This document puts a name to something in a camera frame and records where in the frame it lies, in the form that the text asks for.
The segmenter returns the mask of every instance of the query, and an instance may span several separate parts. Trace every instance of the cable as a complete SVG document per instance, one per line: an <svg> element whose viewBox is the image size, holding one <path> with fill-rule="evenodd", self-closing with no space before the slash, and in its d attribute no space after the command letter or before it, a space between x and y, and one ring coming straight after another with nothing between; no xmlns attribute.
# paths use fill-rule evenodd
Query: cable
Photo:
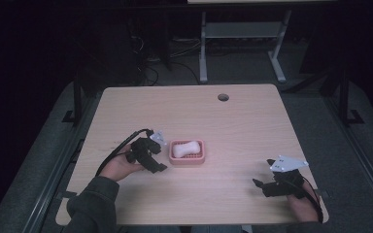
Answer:
<svg viewBox="0 0 373 233"><path fill-rule="evenodd" d="M145 68L152 70L156 74L155 80L153 81L152 84L149 84L149 86L153 86L153 85L157 84L158 79L159 79L159 73L154 68L151 68L149 66L146 66Z"/></svg>
<svg viewBox="0 0 373 233"><path fill-rule="evenodd" d="M143 48L144 48L144 40L142 40L142 38L141 37L137 37L137 36L132 36L131 37L132 39L138 39L138 40L140 40L141 41L141 47L140 48L138 48L138 51L141 51Z"/></svg>
<svg viewBox="0 0 373 233"><path fill-rule="evenodd" d="M309 184L309 186L313 189L313 187L311 186L311 183L306 178L302 177L302 179L304 181L306 181ZM312 197L310 195L310 193L308 193L304 188L299 187L299 186L295 185L294 183L291 183L291 182L289 182L287 180L283 180L283 182L285 182L285 183L287 183L287 184L295 187L296 189L300 190L302 192L302 194L305 195L305 197L311 202L311 204L313 205L314 209L316 210L317 215L318 215L318 221L320 223L322 223L323 222L322 208L321 208L320 200L319 200L319 198L317 196L317 193L315 193L314 189L313 189L313 191L314 191L314 195L315 195L316 199L314 199L314 197Z"/></svg>
<svg viewBox="0 0 373 233"><path fill-rule="evenodd" d="M185 64L183 64L183 63L175 62L175 61L171 61L171 63L172 63L172 64L181 65L181 66L186 67L186 68L187 68L187 69L192 73L192 75L195 77L196 82L198 83L198 85L201 84L201 82L199 81L198 77L195 75L195 72L193 72L193 70L192 70L189 66L187 66L187 65L185 65Z"/></svg>
<svg viewBox="0 0 373 233"><path fill-rule="evenodd" d="M175 43L179 43L179 44L184 44L184 45L189 45L189 44L192 44L192 43L195 43L195 42L199 42L201 41L200 39L198 38L195 38L195 39L172 39L173 42Z"/></svg>
<svg viewBox="0 0 373 233"><path fill-rule="evenodd" d="M113 150L110 155L108 155L107 158L105 158L105 160L101 163L101 165L99 166L98 170L96 171L96 174L95 176L99 176L99 174L102 172L102 170L104 169L104 167L113 159L115 158L116 156L118 156L118 152L120 150L123 149L123 147L125 147L129 142L131 142L136 136L138 136L140 133L142 132L151 132L150 129L141 129L139 131L136 131L135 133L131 134L131 136L129 136L127 139L125 139L115 150Z"/></svg>
<svg viewBox="0 0 373 233"><path fill-rule="evenodd" d="M208 44L211 41L212 41L212 39L206 40L205 41L205 45ZM188 53L190 53L192 51L199 50L200 49L200 47L199 47L200 45L201 45L201 42L199 41L197 44L193 45L192 47L189 47L189 48L184 49L184 50L176 51L176 52L170 54L169 56L171 58L173 58L173 57L178 57L178 56L182 56L182 55L188 54ZM156 58L156 59L147 59L147 61L149 61L149 62L159 62L161 60L159 58Z"/></svg>

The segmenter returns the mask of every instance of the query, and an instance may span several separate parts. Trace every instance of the white object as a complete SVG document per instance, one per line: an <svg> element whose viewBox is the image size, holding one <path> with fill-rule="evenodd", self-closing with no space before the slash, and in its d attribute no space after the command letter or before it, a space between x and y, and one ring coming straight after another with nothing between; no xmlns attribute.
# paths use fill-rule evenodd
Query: white object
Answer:
<svg viewBox="0 0 373 233"><path fill-rule="evenodd" d="M201 152L201 148L199 147L198 142L191 141L186 144L175 145L172 148L172 152L174 154L174 157L180 158L184 157L187 154L199 153Z"/></svg>
<svg viewBox="0 0 373 233"><path fill-rule="evenodd" d="M163 139L163 135L162 135L162 131L157 131L156 133L154 133L154 134L152 134L151 136L150 136L150 138L154 141L154 142L156 142L156 143L158 143L158 144L160 144L161 146L166 146L166 142L165 142L165 140Z"/></svg>
<svg viewBox="0 0 373 233"><path fill-rule="evenodd" d="M289 172L295 169L308 166L307 161L291 158L288 156L279 155L274 164L270 167L273 172Z"/></svg>

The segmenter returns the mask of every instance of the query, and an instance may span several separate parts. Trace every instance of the table top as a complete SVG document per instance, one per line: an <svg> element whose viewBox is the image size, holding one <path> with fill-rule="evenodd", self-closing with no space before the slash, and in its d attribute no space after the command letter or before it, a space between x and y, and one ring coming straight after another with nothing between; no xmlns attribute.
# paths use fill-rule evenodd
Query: table top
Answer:
<svg viewBox="0 0 373 233"><path fill-rule="evenodd" d="M187 0L189 4L217 3L302 3L302 2L334 2L337 0Z"/></svg>
<svg viewBox="0 0 373 233"><path fill-rule="evenodd" d="M220 101L220 94L229 99ZM137 172L119 182L118 224L295 222L286 197L267 198L252 181L273 182L268 158L281 154L305 159L274 85L106 89L67 190L81 193L105 157L143 128L162 130L167 142L202 140L206 160L201 165L175 166L169 162L168 147L163 147L153 157L167 165L166 170ZM300 172L317 187L308 167ZM56 217L61 225L70 220L67 200ZM327 221L323 203L322 208Z"/></svg>

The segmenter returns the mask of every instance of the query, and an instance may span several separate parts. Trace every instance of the gray sleeve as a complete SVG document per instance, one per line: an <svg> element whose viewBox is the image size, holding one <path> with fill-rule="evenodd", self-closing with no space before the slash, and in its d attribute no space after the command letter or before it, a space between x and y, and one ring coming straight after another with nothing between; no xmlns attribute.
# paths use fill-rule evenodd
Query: gray sleeve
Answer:
<svg viewBox="0 0 373 233"><path fill-rule="evenodd" d="M68 201L71 221L64 232L116 232L115 200L119 185L104 177L95 177L77 197Z"/></svg>

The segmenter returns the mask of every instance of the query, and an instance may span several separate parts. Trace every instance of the sleeve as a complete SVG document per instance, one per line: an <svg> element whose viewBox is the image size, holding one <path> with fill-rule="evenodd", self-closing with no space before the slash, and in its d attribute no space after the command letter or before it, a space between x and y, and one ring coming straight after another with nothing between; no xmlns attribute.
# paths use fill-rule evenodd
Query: sleeve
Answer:
<svg viewBox="0 0 373 233"><path fill-rule="evenodd" d="M68 201L67 211L71 221L64 232L116 232L115 200L119 184L95 177L77 197Z"/></svg>
<svg viewBox="0 0 373 233"><path fill-rule="evenodd" d="M317 222L301 222L297 224L293 224L287 227L287 233L328 233L329 231L325 227L325 225Z"/></svg>

